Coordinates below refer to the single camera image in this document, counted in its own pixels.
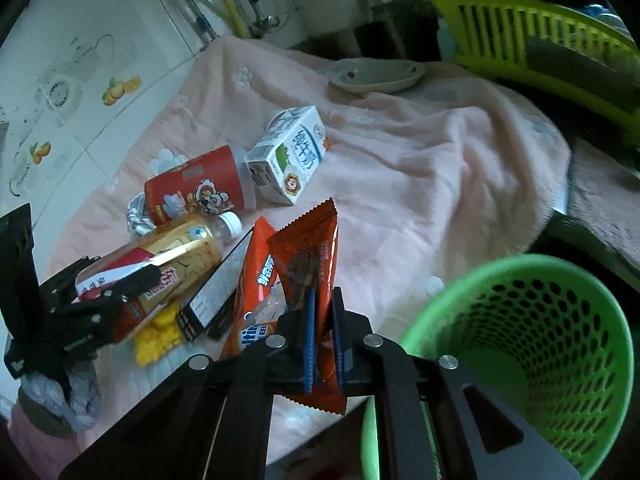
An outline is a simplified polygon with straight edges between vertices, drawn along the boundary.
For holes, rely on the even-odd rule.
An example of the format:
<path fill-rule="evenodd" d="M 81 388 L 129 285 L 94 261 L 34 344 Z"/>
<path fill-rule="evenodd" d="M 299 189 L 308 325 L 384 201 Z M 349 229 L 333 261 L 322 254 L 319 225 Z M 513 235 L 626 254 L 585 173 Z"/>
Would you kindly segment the mauve towel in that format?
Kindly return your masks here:
<path fill-rule="evenodd" d="M 568 174 L 567 213 L 577 239 L 605 264 L 639 275 L 639 178 L 578 139 Z"/>

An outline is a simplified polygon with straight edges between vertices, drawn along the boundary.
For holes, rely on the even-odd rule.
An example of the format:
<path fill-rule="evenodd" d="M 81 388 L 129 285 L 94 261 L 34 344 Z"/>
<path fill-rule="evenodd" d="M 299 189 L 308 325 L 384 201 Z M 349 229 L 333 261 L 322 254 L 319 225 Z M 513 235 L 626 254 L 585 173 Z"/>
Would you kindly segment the crumpled silver foil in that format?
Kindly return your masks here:
<path fill-rule="evenodd" d="M 139 193 L 130 200 L 126 209 L 126 221 L 128 230 L 133 236 L 143 236 L 156 229 L 143 193 Z"/>

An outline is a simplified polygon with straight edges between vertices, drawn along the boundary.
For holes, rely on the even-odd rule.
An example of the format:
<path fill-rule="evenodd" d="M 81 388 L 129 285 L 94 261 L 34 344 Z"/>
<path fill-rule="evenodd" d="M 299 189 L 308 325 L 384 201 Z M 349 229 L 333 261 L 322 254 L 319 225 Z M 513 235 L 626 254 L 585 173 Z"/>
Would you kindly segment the green mesh waste basket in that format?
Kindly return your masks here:
<path fill-rule="evenodd" d="M 543 255 L 459 278 L 374 360 L 383 375 L 364 415 L 369 479 L 589 479 L 634 382 L 612 292 Z"/>

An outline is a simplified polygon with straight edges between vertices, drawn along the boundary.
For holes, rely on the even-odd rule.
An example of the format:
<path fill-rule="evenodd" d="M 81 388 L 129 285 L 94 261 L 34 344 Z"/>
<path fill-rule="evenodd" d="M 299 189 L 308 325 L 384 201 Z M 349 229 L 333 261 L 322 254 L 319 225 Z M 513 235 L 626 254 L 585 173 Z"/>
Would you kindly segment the yellow crumpled wrapper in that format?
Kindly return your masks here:
<path fill-rule="evenodd" d="M 134 357 L 138 367 L 157 362 L 184 343 L 183 333 L 176 321 L 179 313 L 178 301 L 168 304 L 134 335 Z"/>

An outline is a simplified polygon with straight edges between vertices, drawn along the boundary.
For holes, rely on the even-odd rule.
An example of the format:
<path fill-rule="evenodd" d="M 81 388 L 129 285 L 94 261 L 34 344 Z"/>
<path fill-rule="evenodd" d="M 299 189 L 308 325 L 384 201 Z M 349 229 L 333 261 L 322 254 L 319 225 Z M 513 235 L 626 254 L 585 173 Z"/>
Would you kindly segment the grey knitted cloth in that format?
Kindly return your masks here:
<path fill-rule="evenodd" d="M 40 431 L 56 438 L 68 438 L 96 426 L 102 394 L 91 361 L 75 363 L 65 371 L 70 391 L 40 373 L 21 378 L 18 405 Z"/>

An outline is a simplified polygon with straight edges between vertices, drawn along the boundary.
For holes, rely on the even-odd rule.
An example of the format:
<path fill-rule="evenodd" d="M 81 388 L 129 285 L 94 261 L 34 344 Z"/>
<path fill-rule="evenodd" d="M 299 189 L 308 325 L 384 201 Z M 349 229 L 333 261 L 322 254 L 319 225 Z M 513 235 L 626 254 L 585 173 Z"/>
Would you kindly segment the pink fleece blanket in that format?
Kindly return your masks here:
<path fill-rule="evenodd" d="M 126 208 L 163 148 L 194 157 L 224 144 L 251 148 L 273 116 L 312 105 L 330 147 L 297 204 L 260 203 L 275 228 L 333 200 L 336 281 L 346 307 L 398 339 L 427 306 L 431 278 L 451 283 L 485 262 L 525 252 L 549 221 L 570 147 L 516 92 L 462 68 L 427 65 L 416 87 L 352 96 L 323 75 L 322 58 L 234 37 L 177 70 L 161 110 L 128 106 L 91 145 L 107 175 L 71 171 L 52 214 L 49 273 L 126 243 Z"/>

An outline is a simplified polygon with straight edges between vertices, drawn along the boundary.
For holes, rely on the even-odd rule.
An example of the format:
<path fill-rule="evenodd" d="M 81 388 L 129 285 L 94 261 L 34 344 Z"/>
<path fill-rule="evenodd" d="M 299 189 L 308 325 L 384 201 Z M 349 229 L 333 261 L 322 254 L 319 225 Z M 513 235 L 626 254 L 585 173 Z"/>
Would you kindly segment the orange snack bag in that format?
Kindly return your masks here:
<path fill-rule="evenodd" d="M 264 217 L 254 223 L 236 288 L 231 330 L 222 347 L 221 360 L 238 356 L 250 344 L 276 331 L 285 300 L 268 244 L 275 232 Z"/>

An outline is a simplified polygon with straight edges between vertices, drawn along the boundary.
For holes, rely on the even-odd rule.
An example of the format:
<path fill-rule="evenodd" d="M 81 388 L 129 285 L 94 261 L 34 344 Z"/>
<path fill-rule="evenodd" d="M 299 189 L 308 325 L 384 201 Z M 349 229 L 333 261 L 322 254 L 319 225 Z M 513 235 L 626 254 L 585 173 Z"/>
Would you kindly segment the white ceramic dish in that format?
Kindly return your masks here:
<path fill-rule="evenodd" d="M 319 73 L 348 93 L 363 96 L 395 94 L 413 87 L 425 74 L 425 64 L 405 60 L 344 58 L 322 67 Z"/>

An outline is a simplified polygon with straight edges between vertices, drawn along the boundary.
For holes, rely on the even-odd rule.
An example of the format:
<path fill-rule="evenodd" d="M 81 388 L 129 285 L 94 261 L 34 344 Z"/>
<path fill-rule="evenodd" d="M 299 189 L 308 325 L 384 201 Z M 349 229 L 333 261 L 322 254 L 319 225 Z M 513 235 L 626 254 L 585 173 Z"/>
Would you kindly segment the red snack wrapper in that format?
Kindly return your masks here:
<path fill-rule="evenodd" d="M 303 288 L 316 291 L 316 372 L 311 393 L 290 399 L 316 410 L 343 415 L 347 400 L 338 390 L 332 338 L 332 292 L 336 273 L 338 218 L 330 198 L 275 232 L 270 254 L 290 310 L 302 305 Z"/>

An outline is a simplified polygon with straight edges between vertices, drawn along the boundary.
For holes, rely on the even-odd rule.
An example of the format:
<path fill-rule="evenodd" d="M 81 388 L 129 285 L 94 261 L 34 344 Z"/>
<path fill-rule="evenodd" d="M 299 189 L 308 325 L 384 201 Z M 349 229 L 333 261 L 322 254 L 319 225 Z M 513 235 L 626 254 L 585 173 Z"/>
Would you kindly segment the black white small box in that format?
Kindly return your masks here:
<path fill-rule="evenodd" d="M 201 335 L 219 340 L 230 327 L 236 289 L 252 235 L 250 229 L 178 313 L 176 321 L 187 341 L 196 341 Z"/>

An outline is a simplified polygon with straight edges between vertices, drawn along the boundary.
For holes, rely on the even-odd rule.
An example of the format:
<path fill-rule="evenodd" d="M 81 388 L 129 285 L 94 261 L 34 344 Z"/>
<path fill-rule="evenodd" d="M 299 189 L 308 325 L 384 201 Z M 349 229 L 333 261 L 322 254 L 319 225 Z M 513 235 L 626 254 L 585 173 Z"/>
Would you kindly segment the white green milk carton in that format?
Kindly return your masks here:
<path fill-rule="evenodd" d="M 271 119 L 246 162 L 265 200 L 295 205 L 329 147 L 317 107 L 288 108 Z"/>

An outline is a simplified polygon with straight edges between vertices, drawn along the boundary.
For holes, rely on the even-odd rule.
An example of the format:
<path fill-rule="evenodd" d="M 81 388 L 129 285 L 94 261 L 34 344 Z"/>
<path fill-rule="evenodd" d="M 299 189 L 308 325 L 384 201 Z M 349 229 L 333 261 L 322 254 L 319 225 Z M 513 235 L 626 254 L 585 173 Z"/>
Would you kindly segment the gold label plastic bottle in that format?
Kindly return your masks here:
<path fill-rule="evenodd" d="M 243 233 L 240 217 L 232 211 L 216 217 L 197 212 L 171 220 L 102 257 L 82 270 L 75 287 L 81 301 L 96 299 L 147 266 L 160 277 L 141 292 L 121 292 L 114 341 L 134 334 L 161 308 L 186 296 L 222 263 L 224 251 Z"/>

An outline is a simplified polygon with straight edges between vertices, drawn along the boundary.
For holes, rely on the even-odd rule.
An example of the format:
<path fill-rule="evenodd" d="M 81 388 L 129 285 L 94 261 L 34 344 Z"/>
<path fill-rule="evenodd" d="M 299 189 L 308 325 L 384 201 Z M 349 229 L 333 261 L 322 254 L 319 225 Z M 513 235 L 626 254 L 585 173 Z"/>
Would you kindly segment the lime green dish rack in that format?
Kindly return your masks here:
<path fill-rule="evenodd" d="M 639 48 L 586 14 L 540 0 L 424 0 L 457 41 L 456 62 L 570 99 L 639 144 Z"/>

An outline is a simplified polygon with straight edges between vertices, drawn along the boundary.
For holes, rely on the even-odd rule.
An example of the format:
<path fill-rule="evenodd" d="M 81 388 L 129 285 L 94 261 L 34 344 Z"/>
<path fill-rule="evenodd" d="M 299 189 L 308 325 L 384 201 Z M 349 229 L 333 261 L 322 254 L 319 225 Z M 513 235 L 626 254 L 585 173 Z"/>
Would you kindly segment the red paper cup with lid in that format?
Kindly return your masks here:
<path fill-rule="evenodd" d="M 197 212 L 215 217 L 253 210 L 256 192 L 239 145 L 224 145 L 147 180 L 146 209 L 156 226 Z"/>

